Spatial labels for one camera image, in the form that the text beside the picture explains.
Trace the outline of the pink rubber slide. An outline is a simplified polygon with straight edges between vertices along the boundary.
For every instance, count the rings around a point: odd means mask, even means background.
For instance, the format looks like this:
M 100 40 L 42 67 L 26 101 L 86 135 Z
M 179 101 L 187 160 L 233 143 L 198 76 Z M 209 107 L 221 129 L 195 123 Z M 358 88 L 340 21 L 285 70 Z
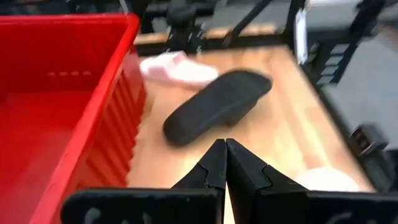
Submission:
M 309 190 L 359 192 L 359 185 L 349 175 L 332 167 L 318 167 L 299 174 L 295 181 Z
M 204 88 L 219 76 L 215 67 L 195 62 L 183 51 L 145 58 L 140 70 L 146 80 L 195 89 Z

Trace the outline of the black aluminium frame rails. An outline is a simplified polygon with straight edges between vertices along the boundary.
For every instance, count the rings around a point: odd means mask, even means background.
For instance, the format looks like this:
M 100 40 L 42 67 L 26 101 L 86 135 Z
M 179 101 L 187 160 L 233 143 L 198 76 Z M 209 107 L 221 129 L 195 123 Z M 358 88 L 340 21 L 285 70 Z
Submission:
M 285 29 L 280 35 L 283 43 L 294 51 L 294 22 L 299 9 L 307 12 L 309 0 L 292 0 Z M 371 35 L 377 17 L 386 0 L 361 0 L 358 12 L 348 27 L 307 29 L 308 59 L 300 65 L 311 82 L 323 86 L 340 82 L 352 56 L 364 37 Z

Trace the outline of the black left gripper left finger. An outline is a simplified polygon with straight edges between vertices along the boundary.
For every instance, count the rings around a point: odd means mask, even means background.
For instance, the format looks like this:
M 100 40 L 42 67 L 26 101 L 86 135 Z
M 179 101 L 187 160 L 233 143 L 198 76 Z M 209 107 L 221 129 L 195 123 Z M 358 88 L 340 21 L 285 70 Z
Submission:
M 170 189 L 89 188 L 62 205 L 62 224 L 222 224 L 226 142 L 217 139 Z

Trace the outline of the black rubber slide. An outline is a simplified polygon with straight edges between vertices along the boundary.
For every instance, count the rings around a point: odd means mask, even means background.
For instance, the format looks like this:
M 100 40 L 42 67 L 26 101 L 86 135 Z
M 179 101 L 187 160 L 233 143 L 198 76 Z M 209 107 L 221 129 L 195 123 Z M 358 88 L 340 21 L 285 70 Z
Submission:
M 182 103 L 164 121 L 163 133 L 185 146 L 215 126 L 234 126 L 272 89 L 272 80 L 253 70 L 230 70 Z

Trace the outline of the red plastic bin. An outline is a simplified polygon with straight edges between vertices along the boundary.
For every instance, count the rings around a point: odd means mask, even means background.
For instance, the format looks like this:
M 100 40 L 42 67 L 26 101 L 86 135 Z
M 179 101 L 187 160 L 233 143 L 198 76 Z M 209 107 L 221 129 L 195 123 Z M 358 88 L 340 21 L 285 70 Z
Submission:
M 146 98 L 134 14 L 0 16 L 0 224 L 125 187 Z

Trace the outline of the white paper tag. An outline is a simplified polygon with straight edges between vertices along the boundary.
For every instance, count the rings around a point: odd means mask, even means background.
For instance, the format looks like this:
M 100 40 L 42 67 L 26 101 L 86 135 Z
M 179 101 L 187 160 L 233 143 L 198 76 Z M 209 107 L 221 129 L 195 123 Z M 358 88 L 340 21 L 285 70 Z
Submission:
M 294 51 L 299 65 L 303 65 L 308 59 L 306 14 L 304 9 L 299 9 L 294 22 Z

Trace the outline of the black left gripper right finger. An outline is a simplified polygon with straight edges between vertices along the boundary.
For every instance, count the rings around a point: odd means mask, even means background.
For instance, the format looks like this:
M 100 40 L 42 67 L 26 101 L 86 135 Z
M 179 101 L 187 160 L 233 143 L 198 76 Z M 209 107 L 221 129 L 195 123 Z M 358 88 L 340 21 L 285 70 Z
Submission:
M 398 195 L 309 190 L 227 139 L 235 224 L 398 224 Z

